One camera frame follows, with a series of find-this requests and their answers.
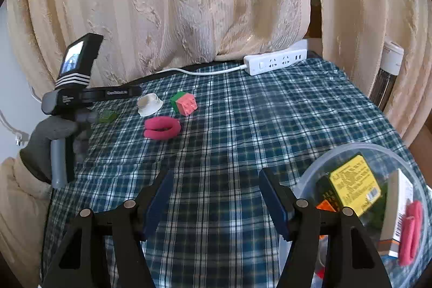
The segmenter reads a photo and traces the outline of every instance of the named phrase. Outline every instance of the pink ring toy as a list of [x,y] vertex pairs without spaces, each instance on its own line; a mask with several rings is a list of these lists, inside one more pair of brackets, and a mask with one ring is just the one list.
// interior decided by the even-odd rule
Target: pink ring toy
[[157,141],[174,138],[180,133],[180,130],[180,122],[170,116],[157,116],[144,122],[144,137]]

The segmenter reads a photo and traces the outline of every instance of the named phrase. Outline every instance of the blue gripper pad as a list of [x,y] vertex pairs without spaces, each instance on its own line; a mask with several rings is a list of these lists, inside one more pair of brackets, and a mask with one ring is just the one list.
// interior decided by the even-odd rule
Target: blue gripper pad
[[261,170],[258,176],[258,184],[260,186],[261,194],[267,205],[267,210],[273,221],[277,233],[279,233],[285,240],[288,240],[288,228],[286,227],[287,213],[282,205],[279,197],[276,194],[269,178],[264,170]]
[[144,228],[144,236],[146,238],[156,232],[165,205],[171,195],[173,185],[174,173],[168,171],[147,209]]

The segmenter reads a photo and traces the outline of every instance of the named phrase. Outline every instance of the camera screen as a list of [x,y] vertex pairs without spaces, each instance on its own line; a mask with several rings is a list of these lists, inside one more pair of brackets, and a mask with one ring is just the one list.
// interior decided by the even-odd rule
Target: camera screen
[[66,58],[64,59],[63,66],[61,67],[60,74],[64,74],[76,68],[79,55],[81,54],[81,49],[83,48],[83,44],[84,41],[81,41],[75,46],[69,48],[66,53]]

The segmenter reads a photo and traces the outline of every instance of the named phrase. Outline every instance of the white cable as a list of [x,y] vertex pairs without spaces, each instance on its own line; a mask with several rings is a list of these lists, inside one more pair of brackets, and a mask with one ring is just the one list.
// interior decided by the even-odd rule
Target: white cable
[[42,103],[42,100],[36,95],[35,89],[30,85],[29,85],[29,89],[30,89],[30,93],[32,94],[32,97],[35,98],[39,103]]
[[3,112],[0,110],[0,123],[11,133],[13,133],[15,135],[15,142],[16,145],[21,145],[22,142],[22,133],[13,128],[7,121],[6,118],[3,115]]
[[161,70],[156,72],[156,74],[160,74],[162,72],[167,72],[167,71],[180,71],[183,72],[184,74],[187,75],[192,75],[192,76],[213,76],[213,75],[219,75],[219,74],[226,74],[228,72],[233,72],[233,71],[238,71],[238,70],[244,70],[247,68],[246,64],[240,65],[240,66],[236,66],[236,67],[232,67],[230,69],[225,69],[225,70],[221,70],[221,71],[214,71],[214,72],[192,72],[192,71],[186,71],[183,69],[178,69],[176,67],[173,67],[172,69],[165,69],[165,70]]

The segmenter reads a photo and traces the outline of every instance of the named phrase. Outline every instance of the plaid tablecloth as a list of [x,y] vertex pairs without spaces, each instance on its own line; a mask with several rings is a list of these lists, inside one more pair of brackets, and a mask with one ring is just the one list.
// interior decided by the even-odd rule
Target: plaid tablecloth
[[[202,72],[232,67],[225,63]],[[258,76],[232,72],[192,77],[175,74],[142,84],[164,101],[157,115],[180,118],[182,132],[170,141],[143,137],[137,99],[95,104],[115,110],[110,124],[94,125],[89,157],[76,181],[55,191],[49,211],[42,272],[66,225],[80,209],[112,209],[134,198],[159,170],[174,171],[174,189],[156,234],[144,245],[158,287],[275,287],[278,240],[258,188],[258,171],[272,167],[295,185],[327,150],[371,142],[406,160],[426,186],[413,160],[381,112],[336,66],[320,59]],[[198,110],[175,115],[169,98],[179,90],[196,96]],[[432,204],[427,204],[432,214]],[[413,283],[432,257],[428,228]],[[106,239],[111,283],[118,276],[111,238]],[[390,277],[399,287],[403,277]]]

